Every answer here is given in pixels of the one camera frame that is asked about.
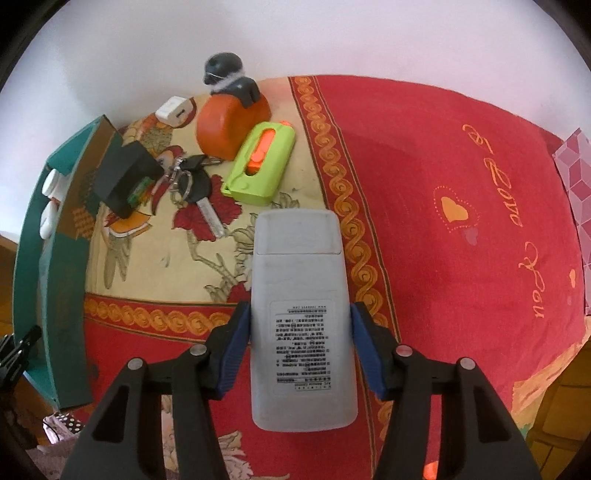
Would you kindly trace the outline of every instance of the beige fabric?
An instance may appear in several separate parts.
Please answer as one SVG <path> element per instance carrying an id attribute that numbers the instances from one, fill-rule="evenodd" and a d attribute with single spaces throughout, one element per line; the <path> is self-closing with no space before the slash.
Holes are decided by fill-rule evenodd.
<path id="1" fill-rule="evenodd" d="M 273 112 L 271 120 L 288 121 L 295 128 L 296 137 L 304 139 L 304 127 L 297 112 L 296 103 L 293 101 L 288 79 L 265 80 L 260 82 L 259 87 L 271 106 Z M 195 98 L 197 108 L 204 104 L 207 97 L 205 95 Z M 172 130 L 171 145 L 180 145 L 188 155 L 201 153 L 195 137 L 195 124 L 196 119 L 184 128 Z M 210 175 L 217 174 L 225 178 L 232 166 L 233 163 L 224 162 L 219 166 L 207 167 L 207 172 Z M 279 205 L 281 199 L 283 199 L 282 207 L 291 205 L 302 208 L 324 208 L 320 182 L 307 141 L 300 140 L 295 143 L 274 201 Z M 149 213 L 148 207 L 149 205 L 142 207 L 141 211 Z M 105 240 L 108 240 L 109 232 L 102 226 L 107 212 L 102 206 L 90 246 L 86 291 L 125 299 L 175 303 L 210 302 L 213 300 L 212 295 L 208 293 L 205 286 L 216 287 L 223 281 L 223 275 L 220 273 L 222 269 L 215 270 L 211 264 L 206 264 L 209 261 L 220 267 L 217 255 L 221 255 L 227 275 L 234 278 L 234 281 L 245 281 L 248 290 L 250 254 L 247 253 L 245 259 L 244 255 L 238 258 L 240 245 L 231 232 L 247 228 L 252 222 L 251 214 L 259 213 L 263 209 L 243 205 L 240 217 L 228 226 L 229 233 L 226 237 L 215 242 L 199 242 L 197 252 L 205 261 L 193 261 L 187 244 L 187 231 L 181 228 L 173 229 L 173 217 L 177 206 L 172 203 L 170 195 L 166 194 L 158 206 L 157 214 L 148 220 L 151 228 L 142 229 L 139 235 L 124 239 L 128 244 L 123 247 L 127 252 L 122 254 L 122 257 L 126 256 L 128 261 L 125 279 L 118 268 L 112 285 L 108 288 L 104 276 L 108 254 Z M 246 264 L 245 268 L 236 269 L 237 258 L 238 261 Z M 237 271 L 240 270 L 243 272 L 237 275 Z"/>

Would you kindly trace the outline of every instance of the pink patterned fabric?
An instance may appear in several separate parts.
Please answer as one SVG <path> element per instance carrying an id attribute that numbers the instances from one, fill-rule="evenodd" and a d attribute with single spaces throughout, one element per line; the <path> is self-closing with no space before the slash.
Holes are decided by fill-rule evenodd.
<path id="1" fill-rule="evenodd" d="M 591 144 L 579 128 L 553 155 L 579 233 L 585 278 L 585 314 L 591 314 Z"/>

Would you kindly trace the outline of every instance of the red blanket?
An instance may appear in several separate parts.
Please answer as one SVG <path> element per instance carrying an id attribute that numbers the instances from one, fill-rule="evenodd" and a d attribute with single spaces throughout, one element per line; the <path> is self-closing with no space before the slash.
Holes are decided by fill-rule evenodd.
<path id="1" fill-rule="evenodd" d="M 435 87 L 341 76 L 290 84 L 326 206 L 341 221 L 351 301 L 364 301 L 374 321 L 429 358 L 472 357 L 517 414 L 585 335 L 577 232 L 551 157 L 560 139 Z M 188 347 L 103 325 L 101 303 L 164 314 L 211 308 L 89 294 L 97 399 L 130 357 L 159 361 Z M 212 411 L 219 434 L 242 433 L 257 475 L 372 476 L 391 405 L 362 383 L 353 425 L 309 434 L 258 429 L 249 389 L 247 356 L 236 387 Z M 437 459 L 438 407 L 435 399 L 427 463 Z"/>

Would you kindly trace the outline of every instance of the wooden furniture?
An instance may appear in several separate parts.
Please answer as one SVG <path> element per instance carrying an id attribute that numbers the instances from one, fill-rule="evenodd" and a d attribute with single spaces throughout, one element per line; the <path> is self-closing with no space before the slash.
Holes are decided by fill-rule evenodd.
<path id="1" fill-rule="evenodd" d="M 0 337 L 12 333 L 12 275 L 16 256 L 17 244 L 0 237 Z M 40 445 L 49 444 L 43 430 L 43 418 L 51 415 L 53 409 L 26 378 L 17 383 L 12 398 L 18 422 L 37 438 Z"/>
<path id="2" fill-rule="evenodd" d="M 591 342 L 544 395 L 527 443 L 543 480 L 565 469 L 591 432 Z"/>

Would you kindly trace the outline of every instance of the metal screw head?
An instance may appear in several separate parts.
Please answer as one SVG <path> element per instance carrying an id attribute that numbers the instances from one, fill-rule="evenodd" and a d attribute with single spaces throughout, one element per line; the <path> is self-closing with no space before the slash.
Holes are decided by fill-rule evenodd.
<path id="1" fill-rule="evenodd" d="M 138 370 L 142 368 L 144 361 L 141 358 L 132 358 L 129 362 L 127 362 L 127 368 L 130 370 Z"/>
<path id="2" fill-rule="evenodd" d="M 193 356 L 200 356 L 207 352 L 207 347 L 202 343 L 196 343 L 189 349 L 189 352 Z"/>
<path id="3" fill-rule="evenodd" d="M 460 360 L 460 366 L 466 370 L 474 370 L 476 368 L 476 362 L 472 358 L 465 356 Z"/>
<path id="4" fill-rule="evenodd" d="M 413 354 L 413 349 L 408 345 L 398 345 L 396 347 L 396 353 L 398 356 L 411 356 Z"/>

